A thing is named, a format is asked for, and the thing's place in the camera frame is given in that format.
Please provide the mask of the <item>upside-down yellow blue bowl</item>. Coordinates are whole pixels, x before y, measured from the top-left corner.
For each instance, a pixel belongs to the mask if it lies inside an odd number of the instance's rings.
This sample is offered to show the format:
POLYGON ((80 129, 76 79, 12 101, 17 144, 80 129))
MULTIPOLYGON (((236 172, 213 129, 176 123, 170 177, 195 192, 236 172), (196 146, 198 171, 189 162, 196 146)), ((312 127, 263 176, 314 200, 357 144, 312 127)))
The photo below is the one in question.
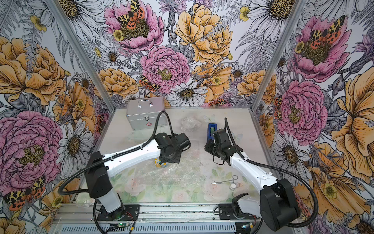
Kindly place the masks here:
POLYGON ((160 159, 155 159, 154 162, 156 167, 159 169, 166 168, 169 165, 168 162, 162 162, 160 159))

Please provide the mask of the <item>clear bubble wrap sheet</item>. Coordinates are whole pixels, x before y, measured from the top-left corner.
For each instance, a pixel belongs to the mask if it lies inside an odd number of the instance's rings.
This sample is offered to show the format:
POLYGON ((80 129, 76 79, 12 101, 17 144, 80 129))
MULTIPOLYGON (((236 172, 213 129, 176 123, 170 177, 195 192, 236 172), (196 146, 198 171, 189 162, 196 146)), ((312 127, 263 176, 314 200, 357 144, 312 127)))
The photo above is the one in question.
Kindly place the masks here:
POLYGON ((186 117, 181 120, 181 130, 187 132, 196 131, 201 127, 202 123, 194 117, 186 117))
POLYGON ((226 201, 231 192, 225 185, 212 184, 222 179, 222 169, 201 160, 197 149, 190 149, 179 164, 156 167, 155 159, 132 166, 111 179, 124 202, 216 202, 226 201))

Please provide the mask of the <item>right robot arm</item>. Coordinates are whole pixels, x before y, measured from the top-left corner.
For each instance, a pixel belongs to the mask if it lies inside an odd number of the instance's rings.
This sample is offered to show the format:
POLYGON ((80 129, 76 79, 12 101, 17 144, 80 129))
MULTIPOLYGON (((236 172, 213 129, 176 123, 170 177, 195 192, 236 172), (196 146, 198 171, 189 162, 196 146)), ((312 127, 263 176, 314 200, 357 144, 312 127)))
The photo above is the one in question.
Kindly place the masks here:
POLYGON ((251 163, 243 149, 231 142, 224 129, 210 133, 205 151, 238 170, 260 195, 259 199, 253 199, 242 193, 232 199, 231 210, 237 219, 254 215, 271 230, 277 231, 300 217, 301 211, 289 181, 279 180, 251 163))

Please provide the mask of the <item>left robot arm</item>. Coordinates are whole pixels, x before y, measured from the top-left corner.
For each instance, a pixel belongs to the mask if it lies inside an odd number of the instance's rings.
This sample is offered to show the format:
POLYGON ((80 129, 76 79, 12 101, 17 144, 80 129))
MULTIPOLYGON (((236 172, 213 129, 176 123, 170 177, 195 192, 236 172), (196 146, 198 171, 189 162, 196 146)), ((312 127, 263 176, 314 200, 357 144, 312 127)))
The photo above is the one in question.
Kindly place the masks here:
POLYGON ((190 147, 191 142, 184 133, 158 133, 151 140, 127 150, 106 155, 95 152, 89 160, 89 169, 84 173, 89 196, 101 204, 107 214, 119 218, 125 208, 110 178, 150 159, 159 159, 161 164, 179 163, 182 153, 190 147))

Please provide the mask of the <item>blue tape dispenser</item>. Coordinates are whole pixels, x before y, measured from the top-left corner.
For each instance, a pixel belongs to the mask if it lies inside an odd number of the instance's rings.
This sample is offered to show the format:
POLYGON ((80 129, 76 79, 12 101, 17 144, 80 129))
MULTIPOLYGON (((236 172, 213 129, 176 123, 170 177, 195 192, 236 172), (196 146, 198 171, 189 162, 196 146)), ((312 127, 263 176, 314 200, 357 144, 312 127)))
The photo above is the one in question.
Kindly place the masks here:
POLYGON ((214 141, 214 132, 217 130, 216 123, 209 123, 207 128, 207 142, 214 141))

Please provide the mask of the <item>silver scissors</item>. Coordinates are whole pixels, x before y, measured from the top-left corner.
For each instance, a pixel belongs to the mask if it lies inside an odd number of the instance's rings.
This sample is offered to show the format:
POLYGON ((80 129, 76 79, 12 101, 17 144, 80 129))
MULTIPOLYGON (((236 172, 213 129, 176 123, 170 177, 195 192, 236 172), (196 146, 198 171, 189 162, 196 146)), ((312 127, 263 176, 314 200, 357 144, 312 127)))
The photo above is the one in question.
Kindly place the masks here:
POLYGON ((215 182, 212 182, 212 184, 224 184, 224 183, 228 183, 228 184, 237 184, 237 180, 238 180, 238 176, 237 175, 233 175, 231 179, 229 180, 224 180, 224 181, 215 181, 215 182))

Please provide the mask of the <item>small white tape roll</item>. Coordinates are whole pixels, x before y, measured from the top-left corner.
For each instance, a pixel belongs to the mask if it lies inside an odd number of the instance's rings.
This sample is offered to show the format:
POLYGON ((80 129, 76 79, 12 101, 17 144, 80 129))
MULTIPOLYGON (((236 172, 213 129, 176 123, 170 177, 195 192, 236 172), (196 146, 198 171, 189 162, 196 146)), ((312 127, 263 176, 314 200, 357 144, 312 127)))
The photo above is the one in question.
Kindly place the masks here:
POLYGON ((231 185, 230 185, 230 189, 231 190, 235 190, 235 189, 237 189, 237 188, 240 188, 240 183, 232 183, 231 185))

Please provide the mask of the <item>silver aluminium case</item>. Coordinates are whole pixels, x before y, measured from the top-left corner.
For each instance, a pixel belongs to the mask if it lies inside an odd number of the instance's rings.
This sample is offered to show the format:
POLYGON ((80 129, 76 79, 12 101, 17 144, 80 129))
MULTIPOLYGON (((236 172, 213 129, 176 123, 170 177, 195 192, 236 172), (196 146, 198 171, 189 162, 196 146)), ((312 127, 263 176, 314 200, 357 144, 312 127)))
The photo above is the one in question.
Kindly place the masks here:
POLYGON ((156 118, 165 110, 162 97, 130 100, 127 103, 127 120, 133 130, 153 129, 156 118))

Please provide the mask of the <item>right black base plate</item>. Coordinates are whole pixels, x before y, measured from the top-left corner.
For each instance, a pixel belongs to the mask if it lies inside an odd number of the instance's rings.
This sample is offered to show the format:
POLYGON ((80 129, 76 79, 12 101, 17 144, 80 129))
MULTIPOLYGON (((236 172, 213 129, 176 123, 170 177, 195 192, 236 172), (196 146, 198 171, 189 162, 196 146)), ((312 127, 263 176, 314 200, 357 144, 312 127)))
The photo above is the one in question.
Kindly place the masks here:
POLYGON ((237 204, 225 204, 221 203, 218 204, 218 215, 220 220, 254 220, 257 217, 252 214, 244 213, 237 204))

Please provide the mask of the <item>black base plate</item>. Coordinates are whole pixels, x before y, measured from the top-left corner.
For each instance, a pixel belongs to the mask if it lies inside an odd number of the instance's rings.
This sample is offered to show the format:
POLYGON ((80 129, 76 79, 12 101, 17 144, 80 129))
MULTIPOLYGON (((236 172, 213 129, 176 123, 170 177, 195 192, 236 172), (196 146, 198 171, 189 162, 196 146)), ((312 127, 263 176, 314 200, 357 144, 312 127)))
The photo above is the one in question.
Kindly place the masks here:
POLYGON ((221 203, 218 204, 218 215, 220 220, 254 220, 257 217, 252 214, 244 213, 237 204, 225 204, 221 203))
POLYGON ((98 221, 137 221, 139 215, 139 204, 124 204, 114 212, 108 213, 103 206, 97 215, 98 221))

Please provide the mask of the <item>aluminium front rail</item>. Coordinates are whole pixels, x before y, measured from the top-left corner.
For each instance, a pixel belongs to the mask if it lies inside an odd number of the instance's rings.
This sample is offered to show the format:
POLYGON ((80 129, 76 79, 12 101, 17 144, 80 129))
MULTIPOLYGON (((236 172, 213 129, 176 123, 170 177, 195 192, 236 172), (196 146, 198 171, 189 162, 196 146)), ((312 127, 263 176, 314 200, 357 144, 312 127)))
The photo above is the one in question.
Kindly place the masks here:
MULTIPOLYGON (((220 220, 218 203, 139 203, 137 224, 140 223, 187 223, 187 222, 240 222, 241 220, 220 220)), ((54 223, 93 224, 100 205, 94 210, 88 204, 63 204, 57 212, 54 223)))

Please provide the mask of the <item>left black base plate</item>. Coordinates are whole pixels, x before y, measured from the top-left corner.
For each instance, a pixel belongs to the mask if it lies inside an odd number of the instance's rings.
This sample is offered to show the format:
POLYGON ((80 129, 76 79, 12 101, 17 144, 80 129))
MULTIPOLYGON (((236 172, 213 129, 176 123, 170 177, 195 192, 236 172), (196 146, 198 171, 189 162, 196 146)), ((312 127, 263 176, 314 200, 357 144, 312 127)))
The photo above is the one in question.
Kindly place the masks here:
POLYGON ((114 212, 108 213, 103 206, 97 215, 98 221, 137 221, 139 215, 139 204, 124 204, 114 212))

